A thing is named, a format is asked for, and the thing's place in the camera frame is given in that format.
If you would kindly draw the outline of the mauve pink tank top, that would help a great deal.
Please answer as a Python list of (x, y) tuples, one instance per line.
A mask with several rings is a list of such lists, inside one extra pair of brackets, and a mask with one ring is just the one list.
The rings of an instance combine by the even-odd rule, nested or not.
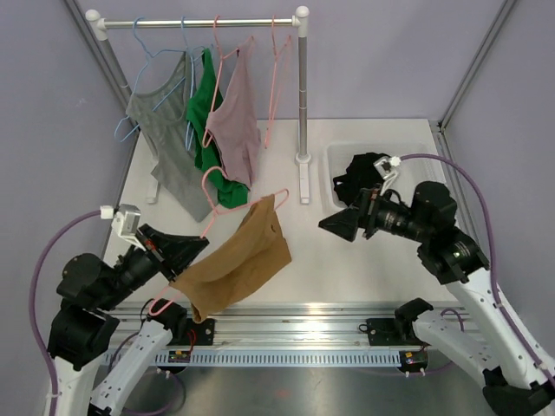
[(261, 137), (251, 80), (252, 42), (238, 48), (235, 69), (224, 99), (206, 122), (229, 180), (250, 188), (256, 176)]

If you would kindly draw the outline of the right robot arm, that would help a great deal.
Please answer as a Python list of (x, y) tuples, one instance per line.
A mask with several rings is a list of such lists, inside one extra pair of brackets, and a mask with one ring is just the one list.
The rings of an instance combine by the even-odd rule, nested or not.
[(554, 359), (524, 328), (492, 283), (493, 266), (472, 238), (455, 224), (457, 204), (439, 182), (421, 182), (410, 205), (392, 201), (395, 191), (362, 188), (355, 201), (319, 228), (346, 241), (358, 231), (378, 231), (416, 241), (423, 267), (460, 302), (485, 343), (446, 323), (421, 298), (395, 310), (395, 337), (439, 349), (470, 375), (497, 415), (535, 415), (554, 401)]

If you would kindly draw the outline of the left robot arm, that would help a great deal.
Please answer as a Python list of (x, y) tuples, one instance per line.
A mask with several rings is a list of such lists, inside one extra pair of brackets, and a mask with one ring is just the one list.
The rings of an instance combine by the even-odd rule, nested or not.
[(186, 308), (161, 298), (153, 302), (132, 345), (104, 380), (95, 383), (120, 324), (111, 311), (158, 274), (175, 282), (208, 244), (205, 237), (170, 235), (144, 224), (114, 265), (91, 253), (66, 264), (56, 289), (62, 304), (47, 346), (55, 369), (50, 399), (55, 415), (120, 415), (164, 347), (195, 345), (198, 335)]

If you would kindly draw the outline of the mustard brown tank top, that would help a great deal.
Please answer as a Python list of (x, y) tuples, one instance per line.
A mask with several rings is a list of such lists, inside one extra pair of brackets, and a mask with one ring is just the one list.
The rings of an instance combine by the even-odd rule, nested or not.
[(272, 194), (261, 198), (226, 242), (170, 283), (190, 301), (195, 322), (244, 300), (291, 263), (274, 204)]

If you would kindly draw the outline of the black tank top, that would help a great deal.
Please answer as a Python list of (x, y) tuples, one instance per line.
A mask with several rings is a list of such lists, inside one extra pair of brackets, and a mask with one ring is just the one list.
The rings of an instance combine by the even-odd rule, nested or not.
[(362, 188), (372, 189), (384, 182), (374, 167), (374, 163), (382, 157), (387, 157), (387, 154), (361, 153), (353, 156), (345, 174), (333, 178), (333, 189), (341, 202), (350, 205)]

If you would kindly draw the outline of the pink hanger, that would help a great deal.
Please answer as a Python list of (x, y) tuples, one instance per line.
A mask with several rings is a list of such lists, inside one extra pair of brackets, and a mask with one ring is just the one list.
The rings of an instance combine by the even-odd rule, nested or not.
[[(225, 173), (225, 170), (220, 167), (220, 166), (212, 166), (211, 168), (209, 168), (207, 171), (205, 171), (205, 173), (203, 174), (202, 180), (201, 180), (201, 188), (203, 190), (203, 193), (206, 196), (206, 199), (209, 203), (209, 205), (211, 206), (212, 210), (211, 210), (211, 214), (212, 217), (210, 219), (210, 222), (207, 224), (206, 228), (202, 231), (202, 233), (200, 234), (200, 237), (203, 239), (206, 239), (206, 235), (208, 233), (208, 231), (212, 228), (213, 224), (217, 221), (218, 217), (224, 216), (224, 215), (228, 215), (231, 214), (232, 212), (235, 211), (241, 211), (243, 209), (246, 208), (251, 208), (252, 206), (254, 206), (255, 204), (261, 202), (263, 200), (263, 198), (248, 202), (246, 204), (243, 205), (239, 205), (233, 209), (230, 210), (220, 210), (218, 208), (218, 206), (216, 204), (214, 204), (212, 197), (209, 195), (207, 189), (206, 189), (206, 181), (208, 176), (214, 172), (214, 171), (218, 171), (221, 172), (222, 177), (224, 179), (227, 178), (227, 175)], [(167, 290), (170, 288), (170, 286), (166, 286), (153, 300), (153, 302), (150, 304), (149, 308), (148, 308), (148, 313), (152, 316), (157, 316), (160, 315), (162, 312), (164, 312), (166, 309), (169, 308), (170, 305), (172, 305), (173, 303), (176, 303), (177, 300), (180, 298), (180, 295), (176, 295), (174, 296), (172, 299), (166, 301), (164, 304), (161, 304), (161, 299), (162, 296), (165, 295), (165, 293), (167, 292)]]
[(272, 54), (274, 58), (272, 78), (271, 78), (271, 92), (268, 108), (268, 119), (264, 135), (264, 148), (268, 149), (271, 143), (272, 128), (274, 125), (276, 112), (278, 110), (278, 103), (281, 98), (284, 75), (288, 70), (289, 62), (291, 59), (291, 36), (285, 38), (284, 43), (278, 47), (276, 39), (277, 18), (273, 16), (271, 19), (271, 40), (272, 40)]
[[(242, 44), (240, 44), (239, 46), (237, 46), (232, 52), (228, 53), (227, 55), (224, 55), (222, 48), (221, 48), (221, 44), (218, 38), (218, 23), (219, 23), (219, 19), (220, 19), (220, 15), (216, 15), (214, 20), (213, 20), (213, 24), (212, 24), (212, 31), (213, 31), (213, 35), (214, 35), (214, 40), (216, 41), (216, 47), (217, 47), (217, 51), (219, 53), (219, 66), (218, 66), (218, 71), (216, 74), (216, 81), (215, 81), (215, 87), (213, 90), (213, 97), (212, 97), (212, 103), (210, 106), (210, 110), (208, 113), (208, 117), (209, 115), (216, 110), (216, 101), (218, 99), (219, 96), (219, 84), (220, 84), (220, 80), (221, 80), (221, 75), (222, 75), (222, 70), (224, 67), (224, 63), (225, 60), (228, 59), (229, 57), (232, 57), (233, 54), (239, 56), (241, 50), (243, 50), (244, 46), (247, 47), (246, 49), (246, 56), (247, 58), (251, 58), (252, 57), (252, 53), (253, 53), (253, 49), (254, 49), (254, 45), (255, 45), (255, 37), (254, 36), (249, 36), (246, 41)], [(207, 128), (207, 124), (201, 139), (201, 145), (203, 148), (208, 148), (213, 140), (213, 134), (209, 132), (208, 128)]]

